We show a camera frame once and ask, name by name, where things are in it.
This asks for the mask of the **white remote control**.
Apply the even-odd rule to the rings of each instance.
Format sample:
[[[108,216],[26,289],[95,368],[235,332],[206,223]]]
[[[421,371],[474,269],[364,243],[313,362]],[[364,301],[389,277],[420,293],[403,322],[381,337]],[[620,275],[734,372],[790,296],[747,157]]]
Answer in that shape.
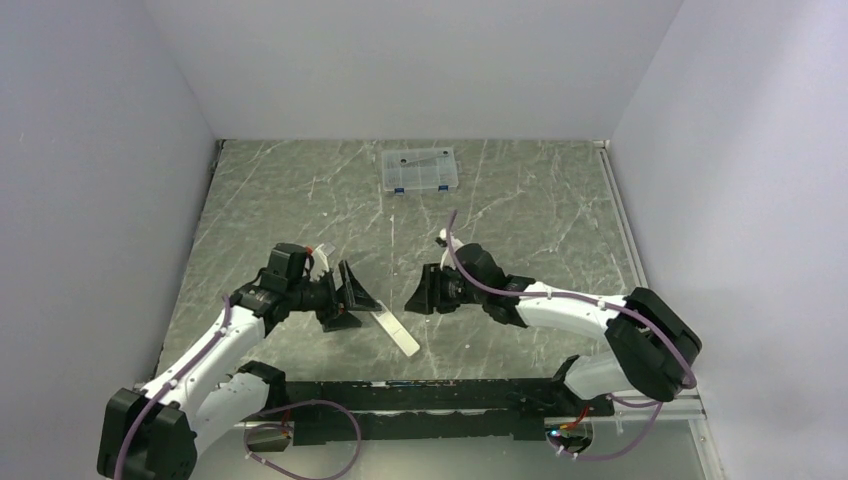
[[[370,316],[405,356],[412,357],[420,351],[420,344],[392,312],[381,310],[371,312]]]

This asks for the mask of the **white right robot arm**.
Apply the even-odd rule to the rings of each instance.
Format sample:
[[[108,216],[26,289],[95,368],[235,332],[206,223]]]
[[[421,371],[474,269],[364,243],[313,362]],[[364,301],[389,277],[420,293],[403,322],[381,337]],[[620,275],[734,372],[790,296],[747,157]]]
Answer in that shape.
[[[551,328],[599,341],[605,351],[565,361],[555,374],[551,401],[574,415],[589,400],[637,390],[666,403],[695,387],[692,371],[702,350],[698,335],[653,290],[590,295],[552,287],[532,277],[507,274],[477,243],[446,251],[423,266],[404,309],[446,315],[478,305],[495,322],[519,328]]]

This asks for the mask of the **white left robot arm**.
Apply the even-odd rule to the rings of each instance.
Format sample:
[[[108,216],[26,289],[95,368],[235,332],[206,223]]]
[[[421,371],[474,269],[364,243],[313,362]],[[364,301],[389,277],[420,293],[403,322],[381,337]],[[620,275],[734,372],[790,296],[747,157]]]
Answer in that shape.
[[[359,312],[380,303],[347,262],[336,269],[319,248],[279,243],[256,277],[224,296],[207,331],[170,367],[108,401],[96,469],[110,479],[187,479],[199,457],[237,422],[279,417],[287,406],[283,371],[236,365],[293,312],[312,312],[323,331],[358,328]]]

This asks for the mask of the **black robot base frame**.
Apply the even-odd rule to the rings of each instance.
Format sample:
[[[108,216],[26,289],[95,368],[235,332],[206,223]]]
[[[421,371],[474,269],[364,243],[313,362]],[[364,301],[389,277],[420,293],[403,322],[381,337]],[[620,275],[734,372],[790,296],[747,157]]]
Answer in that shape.
[[[556,419],[614,413],[604,396],[581,400],[548,378],[289,381],[283,371],[259,361],[238,370],[271,383],[252,420],[287,419],[297,446],[356,439],[541,441]]]

